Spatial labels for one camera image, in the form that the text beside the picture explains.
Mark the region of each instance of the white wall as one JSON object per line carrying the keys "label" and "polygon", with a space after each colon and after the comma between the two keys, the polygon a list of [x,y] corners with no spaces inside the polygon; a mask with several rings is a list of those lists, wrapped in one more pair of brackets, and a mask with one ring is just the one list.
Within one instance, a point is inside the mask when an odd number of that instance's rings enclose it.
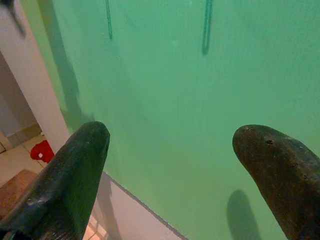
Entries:
{"label": "white wall", "polygon": [[37,121],[0,52],[0,130],[13,135]]}
{"label": "white wall", "polygon": [[11,16],[0,7],[0,50],[52,150],[56,152],[68,139],[69,132],[26,16],[20,2],[15,3],[26,37],[21,37]]}

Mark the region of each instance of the green painted surface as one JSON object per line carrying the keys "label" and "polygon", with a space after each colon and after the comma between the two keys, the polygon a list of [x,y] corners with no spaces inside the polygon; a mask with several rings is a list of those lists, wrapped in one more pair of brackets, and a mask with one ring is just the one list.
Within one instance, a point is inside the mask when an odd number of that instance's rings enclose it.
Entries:
{"label": "green painted surface", "polygon": [[106,173],[191,240],[285,239],[232,136],[320,154],[318,0],[214,0],[211,25],[211,0],[22,4],[69,129],[110,130]]}

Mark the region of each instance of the brown mat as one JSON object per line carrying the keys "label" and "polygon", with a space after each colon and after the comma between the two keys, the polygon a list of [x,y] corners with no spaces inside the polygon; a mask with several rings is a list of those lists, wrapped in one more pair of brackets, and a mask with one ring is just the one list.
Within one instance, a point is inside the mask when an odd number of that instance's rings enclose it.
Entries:
{"label": "brown mat", "polygon": [[0,187],[0,220],[14,208],[22,193],[36,176],[36,173],[24,169]]}

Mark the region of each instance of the floor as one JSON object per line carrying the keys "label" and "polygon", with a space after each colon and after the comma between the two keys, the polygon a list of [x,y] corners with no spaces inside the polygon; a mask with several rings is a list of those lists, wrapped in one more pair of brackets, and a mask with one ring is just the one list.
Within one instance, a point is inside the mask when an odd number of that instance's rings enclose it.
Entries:
{"label": "floor", "polygon": [[[30,158],[31,149],[45,139],[39,135],[0,154],[0,187],[23,169],[38,174],[46,167],[47,163]],[[100,240],[100,238],[90,226],[87,226],[83,240]]]}

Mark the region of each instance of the red cloth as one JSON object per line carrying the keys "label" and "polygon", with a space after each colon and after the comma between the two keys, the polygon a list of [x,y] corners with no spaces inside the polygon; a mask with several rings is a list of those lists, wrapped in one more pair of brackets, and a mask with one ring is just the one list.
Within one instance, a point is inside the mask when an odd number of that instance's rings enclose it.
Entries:
{"label": "red cloth", "polygon": [[49,163],[54,156],[55,154],[52,151],[47,140],[44,140],[39,144],[36,144],[30,152],[30,157],[32,159],[42,160],[45,163]]}

